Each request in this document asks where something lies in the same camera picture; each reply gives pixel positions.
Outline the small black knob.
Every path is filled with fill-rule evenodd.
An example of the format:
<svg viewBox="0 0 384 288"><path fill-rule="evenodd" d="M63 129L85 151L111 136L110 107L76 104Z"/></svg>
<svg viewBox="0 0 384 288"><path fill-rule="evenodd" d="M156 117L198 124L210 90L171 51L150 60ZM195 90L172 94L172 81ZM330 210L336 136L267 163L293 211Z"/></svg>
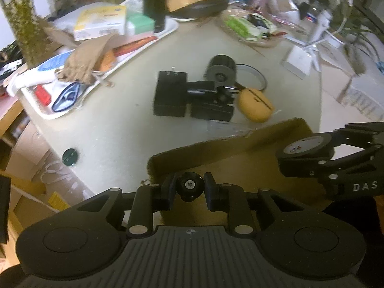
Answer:
<svg viewBox="0 0 384 288"><path fill-rule="evenodd" d="M205 182L195 172L185 172L176 180L176 191L184 202L192 202L204 192Z"/></svg>

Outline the black rectangular block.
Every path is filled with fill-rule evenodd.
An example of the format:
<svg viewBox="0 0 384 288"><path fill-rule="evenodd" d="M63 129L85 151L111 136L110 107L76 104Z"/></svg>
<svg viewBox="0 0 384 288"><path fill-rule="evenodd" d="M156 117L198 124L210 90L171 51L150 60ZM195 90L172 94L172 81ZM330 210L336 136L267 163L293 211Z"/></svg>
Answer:
<svg viewBox="0 0 384 288"><path fill-rule="evenodd" d="M193 101L191 103L191 117L193 118L229 122L233 114L234 107L230 105L203 101Z"/></svg>

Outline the brown cardboard box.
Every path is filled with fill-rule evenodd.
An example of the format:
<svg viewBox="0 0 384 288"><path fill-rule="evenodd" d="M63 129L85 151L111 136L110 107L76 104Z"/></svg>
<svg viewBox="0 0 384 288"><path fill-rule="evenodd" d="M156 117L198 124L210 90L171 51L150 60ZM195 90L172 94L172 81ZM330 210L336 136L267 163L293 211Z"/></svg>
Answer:
<svg viewBox="0 0 384 288"><path fill-rule="evenodd" d="M209 140L158 153L147 164L154 183L171 174L212 173L217 183L241 186L246 192L270 188L293 200L324 210L330 205L325 189L314 178L286 178L276 153L288 144L312 135L302 118L257 129L245 136Z"/></svg>

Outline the small black round cap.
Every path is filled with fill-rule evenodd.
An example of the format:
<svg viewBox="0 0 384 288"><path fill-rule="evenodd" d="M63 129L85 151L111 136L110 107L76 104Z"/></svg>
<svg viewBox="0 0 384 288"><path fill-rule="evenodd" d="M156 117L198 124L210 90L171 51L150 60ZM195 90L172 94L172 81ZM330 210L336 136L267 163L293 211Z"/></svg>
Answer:
<svg viewBox="0 0 384 288"><path fill-rule="evenodd" d="M74 148L69 148L62 154L62 163L67 167L73 167L77 164L78 158L78 151Z"/></svg>

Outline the yellow round case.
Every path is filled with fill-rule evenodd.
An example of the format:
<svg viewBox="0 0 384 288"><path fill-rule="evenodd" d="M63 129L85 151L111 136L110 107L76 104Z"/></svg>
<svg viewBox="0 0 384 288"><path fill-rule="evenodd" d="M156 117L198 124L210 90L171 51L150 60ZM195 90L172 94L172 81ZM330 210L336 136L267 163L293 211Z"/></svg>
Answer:
<svg viewBox="0 0 384 288"><path fill-rule="evenodd" d="M257 89L243 89L238 95L237 104L247 119L257 123L268 121L275 111L270 100Z"/></svg>

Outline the white power bank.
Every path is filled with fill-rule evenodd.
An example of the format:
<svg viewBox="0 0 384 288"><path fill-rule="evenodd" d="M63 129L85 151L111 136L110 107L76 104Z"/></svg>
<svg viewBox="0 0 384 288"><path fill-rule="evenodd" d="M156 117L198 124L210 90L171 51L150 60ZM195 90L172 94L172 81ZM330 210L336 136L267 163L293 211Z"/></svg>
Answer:
<svg viewBox="0 0 384 288"><path fill-rule="evenodd" d="M311 73L312 56L299 46L293 46L282 60L282 66L300 79Z"/></svg>

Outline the black power adapter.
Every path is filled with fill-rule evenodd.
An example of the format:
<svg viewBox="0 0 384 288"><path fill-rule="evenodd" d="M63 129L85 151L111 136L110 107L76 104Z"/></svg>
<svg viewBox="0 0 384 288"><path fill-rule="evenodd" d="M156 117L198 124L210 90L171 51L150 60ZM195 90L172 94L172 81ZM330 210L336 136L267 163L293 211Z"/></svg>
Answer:
<svg viewBox="0 0 384 288"><path fill-rule="evenodd" d="M154 115L184 117L186 105L187 73L160 71L153 102Z"/></svg>

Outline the white gimbal tripod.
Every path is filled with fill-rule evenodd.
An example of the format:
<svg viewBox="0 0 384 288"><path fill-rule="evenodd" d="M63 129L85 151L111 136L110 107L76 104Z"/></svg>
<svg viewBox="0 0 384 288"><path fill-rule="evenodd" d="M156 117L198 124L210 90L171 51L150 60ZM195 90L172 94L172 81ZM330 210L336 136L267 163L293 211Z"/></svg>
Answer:
<svg viewBox="0 0 384 288"><path fill-rule="evenodd" d="M328 0L328 6L323 9L318 16L317 26L312 30L308 44L304 46L303 50L311 55L312 63L316 70L319 70L318 62L316 61L315 51L317 51L317 45L326 41L324 35L334 36L342 31L345 27L347 20L351 15L352 8L354 6L354 0ZM337 24L337 30L330 33L329 28L333 20L333 12L338 7L341 7L342 21Z"/></svg>

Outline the blue carabiner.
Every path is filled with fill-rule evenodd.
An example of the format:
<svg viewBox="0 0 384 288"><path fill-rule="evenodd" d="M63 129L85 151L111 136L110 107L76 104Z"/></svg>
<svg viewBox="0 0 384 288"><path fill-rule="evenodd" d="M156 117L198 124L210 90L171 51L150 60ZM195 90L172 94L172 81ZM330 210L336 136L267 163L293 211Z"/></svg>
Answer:
<svg viewBox="0 0 384 288"><path fill-rule="evenodd" d="M69 84L58 96L51 106L54 113L66 111L76 103L81 89L81 84L76 81Z"/></svg>

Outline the white plastic tray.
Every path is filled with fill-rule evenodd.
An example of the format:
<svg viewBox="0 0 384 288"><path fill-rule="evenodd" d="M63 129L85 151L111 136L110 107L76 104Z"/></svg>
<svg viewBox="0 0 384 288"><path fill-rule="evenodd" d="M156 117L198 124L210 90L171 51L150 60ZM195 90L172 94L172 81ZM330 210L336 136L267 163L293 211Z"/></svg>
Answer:
<svg viewBox="0 0 384 288"><path fill-rule="evenodd" d="M140 13L132 8L129 8L128 2L125 1L122 4L126 7L126 20L129 15ZM118 70L126 62L132 59L138 53L141 53L144 49L148 48L155 42L161 40L166 35L171 34L178 28L178 22L170 17L165 19L165 28L160 33L143 33L140 35L130 36L118 35L112 39L109 43L110 50L107 51L100 61L94 66L92 75L95 78L95 82L91 85L81 84L80 93L74 106L66 111L60 113L54 113L51 110L51 106L58 98L59 94L71 83L60 81L56 77L56 70L62 70L64 63L83 41L75 41L73 37L73 29L78 20L80 13L84 10L98 7L98 6L112 6L110 3L91 3L89 5L78 8L77 10L59 18L51 23L44 23L44 32L48 35L49 39L58 43L60 47L60 53L44 61L35 68L29 69L24 73L17 73L12 80L8 83L6 88L7 93L11 96L16 95L18 91L22 91L24 96L29 101L30 105L35 111L44 119L51 120L56 119L64 114L68 113L71 109L82 103L84 97L100 83L106 82L108 85L112 83L107 80L107 77L114 71ZM41 84L51 94L51 103L45 107L37 100L34 88L38 84Z"/></svg>

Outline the red small block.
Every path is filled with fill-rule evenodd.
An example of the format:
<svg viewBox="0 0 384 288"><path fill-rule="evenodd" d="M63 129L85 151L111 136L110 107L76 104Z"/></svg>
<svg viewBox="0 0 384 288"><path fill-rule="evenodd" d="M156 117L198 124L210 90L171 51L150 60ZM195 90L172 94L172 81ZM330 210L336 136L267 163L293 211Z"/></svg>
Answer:
<svg viewBox="0 0 384 288"><path fill-rule="evenodd" d="M44 89L44 87L41 84L38 84L34 88L34 93L37 98L37 100L42 104L43 106L47 107L51 103L51 94Z"/></svg>

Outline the brown cloth pouch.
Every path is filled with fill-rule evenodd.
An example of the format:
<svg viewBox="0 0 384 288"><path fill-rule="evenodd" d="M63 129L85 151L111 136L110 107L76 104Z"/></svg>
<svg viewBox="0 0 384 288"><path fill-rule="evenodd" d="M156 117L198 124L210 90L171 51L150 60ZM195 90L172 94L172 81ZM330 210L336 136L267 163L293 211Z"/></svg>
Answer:
<svg viewBox="0 0 384 288"><path fill-rule="evenodd" d="M110 33L82 42L72 51L62 70L56 70L57 79L64 82L78 81L82 84L93 84L96 81L92 75L94 66L110 50L109 43L116 36L116 33Z"/></svg>

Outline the glass dish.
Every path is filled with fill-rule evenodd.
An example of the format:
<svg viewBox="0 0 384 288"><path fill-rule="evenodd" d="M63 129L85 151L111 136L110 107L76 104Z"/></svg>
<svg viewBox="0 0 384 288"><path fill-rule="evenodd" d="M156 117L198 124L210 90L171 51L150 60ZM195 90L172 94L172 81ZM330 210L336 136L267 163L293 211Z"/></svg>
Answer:
<svg viewBox="0 0 384 288"><path fill-rule="evenodd" d="M272 48L287 35L263 15L241 8L223 11L217 24L225 33L250 47Z"/></svg>

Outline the green wipe packets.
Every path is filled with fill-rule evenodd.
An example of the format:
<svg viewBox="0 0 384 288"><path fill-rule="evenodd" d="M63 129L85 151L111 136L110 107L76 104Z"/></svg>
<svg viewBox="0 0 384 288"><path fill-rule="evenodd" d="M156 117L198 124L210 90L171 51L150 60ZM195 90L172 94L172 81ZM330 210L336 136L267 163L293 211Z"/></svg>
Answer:
<svg viewBox="0 0 384 288"><path fill-rule="evenodd" d="M257 40L263 37L263 32L245 18L229 16L225 25L245 40Z"/></svg>

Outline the green white box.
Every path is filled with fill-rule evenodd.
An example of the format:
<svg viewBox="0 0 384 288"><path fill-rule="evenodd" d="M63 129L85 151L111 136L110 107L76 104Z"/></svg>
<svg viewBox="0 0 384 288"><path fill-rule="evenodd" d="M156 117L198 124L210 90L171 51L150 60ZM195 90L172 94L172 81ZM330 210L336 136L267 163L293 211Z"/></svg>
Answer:
<svg viewBox="0 0 384 288"><path fill-rule="evenodd" d="M153 33L155 29L155 21L143 14L136 13L129 15L126 20L127 35L134 36L143 33Z"/></svg>

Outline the yellow white medicine box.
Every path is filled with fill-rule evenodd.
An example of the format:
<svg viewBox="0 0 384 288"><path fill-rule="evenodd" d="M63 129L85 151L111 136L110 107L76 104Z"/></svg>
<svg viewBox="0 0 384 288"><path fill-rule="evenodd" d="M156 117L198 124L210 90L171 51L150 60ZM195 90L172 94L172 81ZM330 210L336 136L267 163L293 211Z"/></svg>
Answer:
<svg viewBox="0 0 384 288"><path fill-rule="evenodd" d="M73 29L73 37L75 41L83 41L111 33L125 35L125 31L125 6L98 6L80 13Z"/></svg>

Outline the glass vase with stems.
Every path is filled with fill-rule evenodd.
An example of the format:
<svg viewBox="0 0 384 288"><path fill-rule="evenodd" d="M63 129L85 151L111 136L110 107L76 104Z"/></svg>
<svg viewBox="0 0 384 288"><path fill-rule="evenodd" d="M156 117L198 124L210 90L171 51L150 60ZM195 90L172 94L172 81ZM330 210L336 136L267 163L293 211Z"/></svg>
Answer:
<svg viewBox="0 0 384 288"><path fill-rule="evenodd" d="M1 7L28 67L38 66L47 57L48 39L33 0L1 0Z"/></svg>

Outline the black zip case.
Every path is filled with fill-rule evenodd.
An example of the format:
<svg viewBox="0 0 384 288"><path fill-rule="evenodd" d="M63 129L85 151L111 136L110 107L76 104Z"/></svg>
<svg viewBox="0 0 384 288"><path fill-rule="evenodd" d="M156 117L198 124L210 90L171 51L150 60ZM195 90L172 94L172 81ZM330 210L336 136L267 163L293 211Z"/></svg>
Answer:
<svg viewBox="0 0 384 288"><path fill-rule="evenodd" d="M224 11L230 0L205 0L169 13L173 18L205 18Z"/></svg>

